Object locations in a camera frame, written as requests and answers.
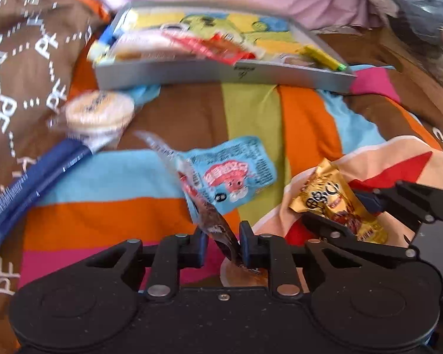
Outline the brown PF patterned cloth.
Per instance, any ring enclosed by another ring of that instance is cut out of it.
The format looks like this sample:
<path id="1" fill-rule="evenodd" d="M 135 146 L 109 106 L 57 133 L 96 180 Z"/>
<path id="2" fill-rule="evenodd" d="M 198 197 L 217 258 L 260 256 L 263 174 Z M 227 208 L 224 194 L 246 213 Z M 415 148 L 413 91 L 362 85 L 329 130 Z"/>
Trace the brown PF patterned cloth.
<path id="1" fill-rule="evenodd" d="M 0 194 L 62 134 L 47 122 L 67 100 L 96 87 L 85 54 L 109 21 L 98 0 L 0 0 Z M 0 353 L 17 349 L 9 301 L 35 270 L 31 252 L 55 249 L 60 205 L 34 207 L 0 250 Z"/>

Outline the red dried tofu packet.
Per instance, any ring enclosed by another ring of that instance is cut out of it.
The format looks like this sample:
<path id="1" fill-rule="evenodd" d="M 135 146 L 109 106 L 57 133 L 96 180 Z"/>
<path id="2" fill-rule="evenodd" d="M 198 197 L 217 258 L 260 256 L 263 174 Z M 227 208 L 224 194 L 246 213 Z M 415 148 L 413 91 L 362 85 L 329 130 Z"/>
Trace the red dried tofu packet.
<path id="1" fill-rule="evenodd" d="M 219 34 L 206 39 L 190 35 L 188 32 L 162 30 L 162 35 L 192 53 L 226 65 L 235 65 L 241 60 L 257 59 L 255 53 Z"/>

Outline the dark blue stick sachets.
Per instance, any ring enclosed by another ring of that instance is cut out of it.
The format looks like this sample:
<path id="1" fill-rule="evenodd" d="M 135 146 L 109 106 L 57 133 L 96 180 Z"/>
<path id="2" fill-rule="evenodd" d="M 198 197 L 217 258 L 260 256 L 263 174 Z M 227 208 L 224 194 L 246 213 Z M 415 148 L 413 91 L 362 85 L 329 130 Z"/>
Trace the dark blue stick sachets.
<path id="1" fill-rule="evenodd" d="M 18 221 L 76 164 L 91 157 L 113 138 L 109 135 L 66 138 L 0 194 L 0 247 Z"/>

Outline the grey tin tray cartoon print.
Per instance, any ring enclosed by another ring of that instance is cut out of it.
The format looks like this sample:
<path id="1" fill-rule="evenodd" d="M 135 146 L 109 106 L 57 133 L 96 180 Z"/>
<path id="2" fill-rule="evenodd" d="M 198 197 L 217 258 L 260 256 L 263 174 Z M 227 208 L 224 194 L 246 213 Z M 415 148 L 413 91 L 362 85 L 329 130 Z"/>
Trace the grey tin tray cartoon print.
<path id="1" fill-rule="evenodd" d="M 346 93 L 356 78 L 296 20 L 209 2 L 130 2 L 87 59 L 102 90 L 228 82 Z"/>

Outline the yellow biscuit packet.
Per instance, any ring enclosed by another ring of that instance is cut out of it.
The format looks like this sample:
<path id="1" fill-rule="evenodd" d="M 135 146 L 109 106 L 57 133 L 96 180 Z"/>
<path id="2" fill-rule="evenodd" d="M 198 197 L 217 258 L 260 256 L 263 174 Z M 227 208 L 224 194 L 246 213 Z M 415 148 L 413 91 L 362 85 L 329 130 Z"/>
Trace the yellow biscuit packet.
<path id="1" fill-rule="evenodd" d="M 117 39 L 135 27 L 137 17 L 138 13 L 134 9 L 119 12 L 101 36 L 92 43 L 87 53 L 87 60 L 94 63 L 106 56 Z"/>

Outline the yellow green stick packet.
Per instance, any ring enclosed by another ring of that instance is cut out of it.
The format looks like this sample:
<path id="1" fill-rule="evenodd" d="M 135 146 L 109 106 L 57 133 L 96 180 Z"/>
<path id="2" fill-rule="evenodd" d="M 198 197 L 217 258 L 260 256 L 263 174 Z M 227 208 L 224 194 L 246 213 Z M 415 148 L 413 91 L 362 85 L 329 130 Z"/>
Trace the yellow green stick packet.
<path id="1" fill-rule="evenodd" d="M 312 58 L 332 71 L 343 72 L 347 69 L 345 64 L 313 45 L 303 46 L 301 54 Z"/>

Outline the gold foil snack packet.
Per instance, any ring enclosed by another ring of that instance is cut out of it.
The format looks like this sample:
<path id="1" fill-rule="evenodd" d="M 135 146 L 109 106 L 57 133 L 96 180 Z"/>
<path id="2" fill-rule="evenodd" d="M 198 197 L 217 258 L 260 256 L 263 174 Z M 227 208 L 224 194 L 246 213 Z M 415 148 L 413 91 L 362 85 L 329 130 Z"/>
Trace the gold foil snack packet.
<path id="1" fill-rule="evenodd" d="M 290 202 L 296 213 L 314 213 L 346 227 L 362 242 L 383 245 L 386 229 L 359 201 L 339 169 L 323 159 Z"/>

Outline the dark preserved plum packet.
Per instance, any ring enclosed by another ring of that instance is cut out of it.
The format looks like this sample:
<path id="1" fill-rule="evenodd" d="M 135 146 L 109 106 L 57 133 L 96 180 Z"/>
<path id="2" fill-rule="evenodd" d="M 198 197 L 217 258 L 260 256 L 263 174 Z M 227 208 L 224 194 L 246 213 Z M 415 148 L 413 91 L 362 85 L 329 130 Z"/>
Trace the dark preserved plum packet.
<path id="1" fill-rule="evenodd" d="M 179 183 L 181 190 L 196 209 L 197 227 L 215 241 L 217 247 L 233 264 L 247 268 L 239 240 L 223 215 L 202 193 L 201 186 L 196 184 L 195 170 L 190 161 L 184 158 L 179 151 L 173 150 L 155 133 L 135 131 L 134 135 L 158 155 L 165 168 Z"/>

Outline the round rice cracker packet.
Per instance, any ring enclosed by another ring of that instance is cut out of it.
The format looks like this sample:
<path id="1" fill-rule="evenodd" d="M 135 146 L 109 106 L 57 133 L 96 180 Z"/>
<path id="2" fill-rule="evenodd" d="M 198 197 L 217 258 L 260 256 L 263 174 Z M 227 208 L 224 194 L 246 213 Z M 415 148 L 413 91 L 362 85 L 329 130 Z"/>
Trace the round rice cracker packet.
<path id="1" fill-rule="evenodd" d="M 66 102 L 47 122 L 48 129 L 82 140 L 108 137 L 120 140 L 137 106 L 127 94 L 94 90 Z"/>

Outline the white orange snack packet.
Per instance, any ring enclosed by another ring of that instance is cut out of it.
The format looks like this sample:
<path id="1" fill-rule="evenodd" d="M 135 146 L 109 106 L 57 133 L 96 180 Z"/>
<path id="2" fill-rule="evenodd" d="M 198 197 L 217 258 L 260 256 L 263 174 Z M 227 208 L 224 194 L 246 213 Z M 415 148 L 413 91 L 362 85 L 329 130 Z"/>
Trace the white orange snack packet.
<path id="1" fill-rule="evenodd" d="M 195 54 L 159 30 L 143 30 L 121 35 L 109 49 L 108 56 L 117 61 L 174 60 L 193 58 Z"/>

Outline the light blue candy packet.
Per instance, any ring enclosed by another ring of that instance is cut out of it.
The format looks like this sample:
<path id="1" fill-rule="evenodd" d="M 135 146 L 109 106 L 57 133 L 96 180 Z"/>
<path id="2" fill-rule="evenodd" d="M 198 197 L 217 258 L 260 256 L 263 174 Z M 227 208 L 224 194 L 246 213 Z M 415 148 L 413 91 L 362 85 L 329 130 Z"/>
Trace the light blue candy packet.
<path id="1" fill-rule="evenodd" d="M 211 149 L 179 152 L 177 172 L 222 215 L 245 205 L 277 180 L 260 138 L 238 137 Z"/>

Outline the colourful striped blanket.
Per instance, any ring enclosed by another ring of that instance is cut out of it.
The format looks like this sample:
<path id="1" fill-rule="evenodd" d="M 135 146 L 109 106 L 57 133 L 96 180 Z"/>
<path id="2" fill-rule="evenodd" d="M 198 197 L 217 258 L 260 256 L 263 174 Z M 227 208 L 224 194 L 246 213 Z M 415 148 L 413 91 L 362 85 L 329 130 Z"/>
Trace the colourful striped blanket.
<path id="1" fill-rule="evenodd" d="M 300 245 L 311 233 L 288 210 L 290 198 L 322 160 L 355 189 L 399 179 L 443 189 L 443 114 L 433 81 L 370 36 L 327 35 L 357 65 L 366 94 L 346 96 L 292 86 L 164 86 L 143 106 L 116 149 L 82 161 L 26 215 L 19 246 L 0 262 L 0 291 L 19 287 L 126 238 L 156 243 L 192 232 L 188 206 L 156 154 L 136 138 L 149 130 L 177 150 L 209 149 L 258 137 L 276 182 L 226 214 Z"/>

